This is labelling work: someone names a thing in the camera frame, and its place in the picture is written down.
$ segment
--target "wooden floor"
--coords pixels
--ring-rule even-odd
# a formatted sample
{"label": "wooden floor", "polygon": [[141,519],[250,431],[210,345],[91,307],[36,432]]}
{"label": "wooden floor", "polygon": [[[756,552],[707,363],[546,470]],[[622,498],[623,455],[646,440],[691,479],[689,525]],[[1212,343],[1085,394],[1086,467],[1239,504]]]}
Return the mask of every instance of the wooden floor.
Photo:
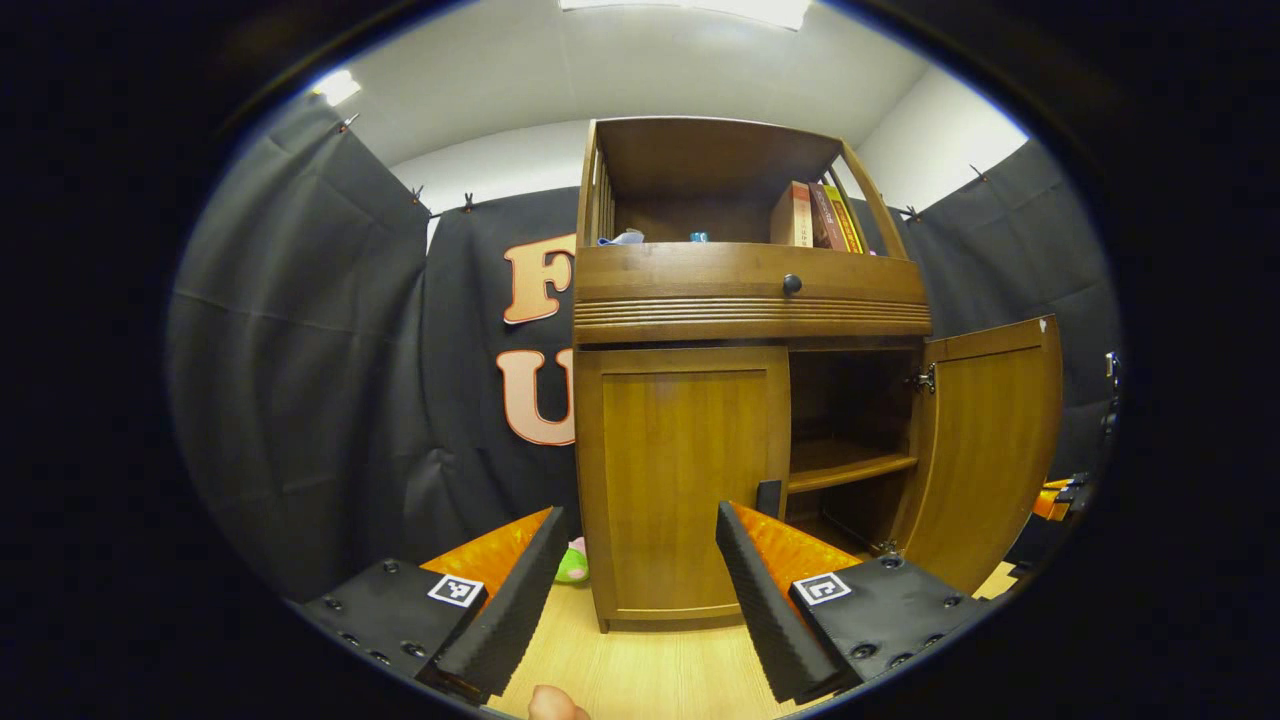
{"label": "wooden floor", "polygon": [[[1002,562],[974,597],[1009,589],[1011,569]],[[586,585],[552,585],[525,659],[507,692],[489,706],[526,717],[534,685],[547,684],[567,692],[593,720],[763,720],[797,708],[774,702],[746,625],[600,634]]]}

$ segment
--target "orange letter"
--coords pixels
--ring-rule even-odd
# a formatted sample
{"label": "orange letter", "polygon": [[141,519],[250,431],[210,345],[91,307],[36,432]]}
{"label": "orange letter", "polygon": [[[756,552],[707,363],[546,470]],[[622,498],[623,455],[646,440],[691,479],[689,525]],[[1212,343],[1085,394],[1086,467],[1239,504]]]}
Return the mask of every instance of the orange letter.
{"label": "orange letter", "polygon": [[[573,255],[576,241],[576,234],[562,234],[517,245],[503,255],[511,263],[511,307],[502,314],[507,324],[550,318],[559,310],[559,300],[547,296],[547,283],[554,284],[558,292],[568,288],[572,270],[568,258],[561,254]],[[552,261],[544,263],[548,255],[553,255]]]}
{"label": "orange letter", "polygon": [[568,413],[559,423],[548,423],[538,413],[538,369],[544,360],[536,350],[508,350],[498,355],[507,424],[517,436],[536,445],[570,445],[573,442],[573,350],[556,354],[556,364],[564,368],[568,386]]}

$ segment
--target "white wall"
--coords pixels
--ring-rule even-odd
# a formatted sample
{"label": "white wall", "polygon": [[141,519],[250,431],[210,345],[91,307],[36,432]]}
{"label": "white wall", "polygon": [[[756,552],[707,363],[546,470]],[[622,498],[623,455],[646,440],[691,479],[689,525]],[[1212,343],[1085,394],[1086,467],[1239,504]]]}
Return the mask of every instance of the white wall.
{"label": "white wall", "polygon": [[[588,120],[571,120],[480,137],[406,160],[392,173],[410,188],[426,186],[435,213],[458,208],[470,192],[484,202],[576,186],[582,178]],[[1027,133],[948,73],[929,68],[858,149],[867,172],[895,208],[923,210],[1007,158]],[[844,163],[845,188],[863,197]],[[433,222],[428,242],[435,233]]]}
{"label": "white wall", "polygon": [[[582,182],[588,120],[499,132],[451,145],[392,168],[406,187],[425,186],[421,200],[433,213],[512,195]],[[428,243],[439,220],[428,227]]]}
{"label": "white wall", "polygon": [[[1027,142],[1011,119],[941,68],[929,68],[855,150],[884,202],[924,210]],[[850,195],[863,197],[837,167]]]}

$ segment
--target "green toy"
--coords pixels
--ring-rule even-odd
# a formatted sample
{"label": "green toy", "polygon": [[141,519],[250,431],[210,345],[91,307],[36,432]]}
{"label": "green toy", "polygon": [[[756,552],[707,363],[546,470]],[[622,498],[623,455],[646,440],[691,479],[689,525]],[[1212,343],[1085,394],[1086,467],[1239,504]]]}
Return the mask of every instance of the green toy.
{"label": "green toy", "polygon": [[557,583],[577,584],[590,577],[586,569],[586,539],[577,538],[568,543],[564,557],[561,557],[561,566],[556,570]]}

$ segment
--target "book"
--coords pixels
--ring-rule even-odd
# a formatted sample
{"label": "book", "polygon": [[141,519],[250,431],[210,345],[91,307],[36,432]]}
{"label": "book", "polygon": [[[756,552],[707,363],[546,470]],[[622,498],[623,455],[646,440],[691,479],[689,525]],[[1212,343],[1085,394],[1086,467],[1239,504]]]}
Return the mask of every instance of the book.
{"label": "book", "polygon": [[809,204],[813,205],[813,246],[847,252],[849,246],[845,245],[845,236],[840,231],[840,220],[836,219],[831,199],[815,182],[809,183]]}
{"label": "book", "polygon": [[845,199],[840,196],[840,190],[829,184],[824,184],[822,188],[827,191],[827,199],[831,200],[831,208],[836,211],[836,220],[840,222],[840,229],[845,234],[845,242],[849,245],[849,251],[865,254],[867,247],[863,246],[863,240],[858,237],[858,229],[854,228],[854,220],[849,217],[849,208],[845,205]]}
{"label": "book", "polygon": [[778,197],[778,204],[773,206],[773,213],[769,215],[769,242],[813,247],[809,186],[792,182],[782,191],[782,197]]}

